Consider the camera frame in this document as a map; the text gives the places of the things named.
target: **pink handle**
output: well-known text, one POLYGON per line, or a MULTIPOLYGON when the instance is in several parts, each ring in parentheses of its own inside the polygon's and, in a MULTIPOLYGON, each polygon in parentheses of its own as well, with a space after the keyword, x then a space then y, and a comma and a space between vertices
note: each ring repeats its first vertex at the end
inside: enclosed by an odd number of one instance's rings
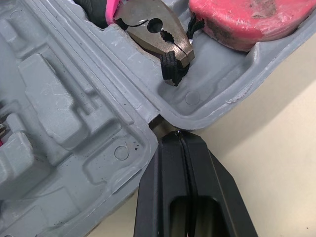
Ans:
POLYGON ((107 0, 107 6, 105 8, 105 19, 108 25, 114 23, 114 14, 119 5, 119 0, 107 0))

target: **tool case compartment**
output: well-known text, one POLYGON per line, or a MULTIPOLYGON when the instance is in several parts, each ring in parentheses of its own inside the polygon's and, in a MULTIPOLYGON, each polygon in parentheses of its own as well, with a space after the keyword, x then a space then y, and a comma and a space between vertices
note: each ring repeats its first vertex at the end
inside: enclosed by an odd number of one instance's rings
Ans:
MULTIPOLYGON (((165 3, 186 29, 188 2, 165 3)), ((158 115, 205 128, 254 91, 316 31, 248 53, 203 32, 178 87, 118 26, 100 29, 72 0, 0 1, 0 237, 81 237, 138 187, 158 115)))

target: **circular molded mark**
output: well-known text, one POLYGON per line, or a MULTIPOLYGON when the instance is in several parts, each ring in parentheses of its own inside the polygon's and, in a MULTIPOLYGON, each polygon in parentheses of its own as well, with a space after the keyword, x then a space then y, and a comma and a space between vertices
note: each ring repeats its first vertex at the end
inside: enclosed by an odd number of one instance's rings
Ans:
POLYGON ((118 160, 125 160, 128 158, 129 150, 125 146, 119 146, 114 151, 114 156, 118 160))
POLYGON ((14 11, 11 13, 10 18, 14 19, 14 18, 17 18, 18 16, 20 16, 20 11, 14 11))
POLYGON ((148 22, 147 30, 150 33, 158 33, 162 29, 162 21, 159 18, 153 18, 148 22))
POLYGON ((189 105, 196 105, 199 102, 199 93, 197 91, 188 92, 186 102, 189 105))

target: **dirt stain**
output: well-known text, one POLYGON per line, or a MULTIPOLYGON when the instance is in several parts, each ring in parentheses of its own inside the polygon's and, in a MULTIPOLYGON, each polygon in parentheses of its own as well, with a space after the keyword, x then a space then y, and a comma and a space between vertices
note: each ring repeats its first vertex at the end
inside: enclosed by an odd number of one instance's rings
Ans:
POLYGON ((252 18, 269 18, 277 11, 275 0, 252 0, 249 7, 253 10, 252 18))

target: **pink tool grip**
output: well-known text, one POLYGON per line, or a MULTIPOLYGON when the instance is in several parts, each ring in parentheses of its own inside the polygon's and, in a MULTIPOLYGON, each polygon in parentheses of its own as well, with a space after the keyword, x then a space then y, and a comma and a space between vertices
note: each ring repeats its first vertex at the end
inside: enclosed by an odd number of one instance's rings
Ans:
POLYGON ((190 11, 205 20, 204 31, 223 45, 249 51, 256 42, 294 32, 316 0, 189 0, 190 11))
POLYGON ((119 5, 119 0, 107 0, 107 6, 105 8, 105 19, 108 25, 114 23, 114 14, 119 5))

